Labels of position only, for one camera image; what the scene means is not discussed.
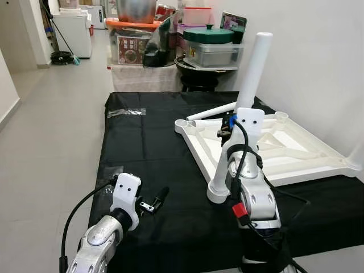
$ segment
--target green lid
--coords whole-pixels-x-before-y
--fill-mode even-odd
[[[212,29],[212,24],[207,24],[207,29],[196,27],[183,31],[183,38],[202,44],[226,44],[233,40],[234,31],[223,28]]]

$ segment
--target white plastic tube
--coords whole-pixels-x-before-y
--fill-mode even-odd
[[[262,76],[264,64],[266,62],[269,48],[272,43],[273,34],[269,32],[259,32],[255,38],[253,52],[240,87],[237,103],[234,112],[239,107],[251,108],[257,92],[260,77]]]
[[[202,119],[202,118],[207,118],[210,117],[212,115],[217,115],[217,114],[221,114],[224,112],[228,112],[234,109],[236,102],[232,102],[230,104],[225,104],[207,111],[203,111],[194,115],[190,115],[187,117],[188,121],[194,121],[196,119]]]
[[[217,118],[217,119],[196,119],[194,121],[192,121],[192,125],[194,125],[194,127],[196,128],[203,128],[203,127],[209,127],[209,126],[221,126],[222,124],[222,119],[221,118]]]

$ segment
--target red connector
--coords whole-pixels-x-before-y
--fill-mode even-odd
[[[233,205],[232,209],[242,226],[245,226],[251,222],[248,212],[246,211],[245,206],[242,202]]]

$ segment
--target table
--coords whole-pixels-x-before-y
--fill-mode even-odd
[[[142,65],[122,65],[111,58],[107,47],[107,68],[111,70],[115,92],[180,92],[181,74],[175,65],[167,67],[143,67]]]
[[[174,120],[233,102],[237,94],[110,95],[96,184],[123,167],[142,179],[146,202],[166,185],[170,193],[157,215],[143,217],[128,233],[108,272],[207,272],[239,266],[244,249],[232,211],[207,200],[207,184],[182,136],[173,130]],[[258,99],[254,107],[274,113]],[[336,176],[282,188],[312,203],[287,233],[294,257],[364,244],[364,185],[358,179]],[[110,209],[111,196],[110,189],[94,196],[89,225]],[[301,205],[287,196],[276,200],[283,224]]]

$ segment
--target black cable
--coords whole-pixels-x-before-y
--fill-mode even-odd
[[[248,134],[245,131],[244,127],[240,124],[240,122],[238,122],[236,119],[234,120],[234,123],[240,128],[240,130],[242,131],[243,135],[244,135],[244,150],[243,150],[243,156],[241,157],[238,169],[237,169],[237,175],[236,177],[239,178],[239,174],[241,172],[241,169],[243,168],[243,164],[244,164],[244,160],[246,157],[246,154],[248,153],[248,147],[249,147],[249,138],[248,138]]]
[[[278,193],[280,193],[281,195],[286,195],[286,196],[289,196],[289,197],[291,197],[291,198],[294,198],[294,199],[297,199],[297,200],[299,200],[299,201],[301,201],[301,202],[303,202],[303,203],[305,203],[301,208],[300,208],[300,210],[294,215],[294,216],[292,216],[292,218],[291,219],[289,219],[289,221],[288,221],[288,223],[287,223],[287,227],[289,227],[294,221],[296,221],[297,220],[297,218],[302,214],[302,212],[305,210],[305,208],[307,207],[307,206],[309,206],[310,204],[311,204],[311,202],[310,201],[308,201],[307,199],[305,199],[305,198],[302,198],[302,197],[300,197],[300,196],[297,196],[297,195],[293,195],[293,194],[291,194],[291,193],[289,193],[289,192],[285,192],[285,191],[283,191],[283,190],[281,190],[281,189],[278,189],[276,186],[273,186],[270,182],[269,182],[269,180],[268,180],[268,178],[266,178],[266,176],[264,175],[264,181],[268,184],[268,186],[273,190],[273,191],[275,191],[275,192],[278,192]]]
[[[70,215],[68,216],[68,219],[66,221],[66,224],[64,226],[64,230],[63,230],[63,235],[62,235],[62,243],[61,243],[61,257],[60,257],[60,273],[63,273],[63,271],[65,272],[65,270],[67,270],[67,256],[65,256],[65,245],[66,245],[66,237],[67,237],[67,231],[68,231],[68,226],[69,223],[71,222],[72,217],[74,216],[74,214],[77,212],[77,210],[79,209],[79,207],[91,196],[93,196],[95,193],[97,193],[98,191],[102,190],[104,187],[106,187],[107,185],[110,185],[111,181],[107,181],[107,183],[99,186],[98,188],[94,189],[93,191],[91,191],[88,195],[86,195],[80,202],[78,202],[78,204],[75,206],[75,208],[71,211]]]
[[[257,231],[257,229],[251,224],[251,223],[249,223],[249,224],[247,224],[248,225],[248,227],[252,230],[252,231],[254,231],[259,237],[261,237],[261,238],[263,238],[263,239],[267,239],[267,238],[271,238],[271,237],[273,237],[276,233],[272,233],[272,234],[270,234],[270,235],[267,235],[267,236],[265,236],[265,235],[263,235],[263,234],[261,234],[259,231]],[[276,248],[275,248],[275,246],[273,246],[273,245],[271,245],[268,241],[266,241],[271,247],[273,247],[275,250],[277,250]]]
[[[292,259],[291,264],[301,273],[308,273],[302,266],[300,266],[295,260]]]

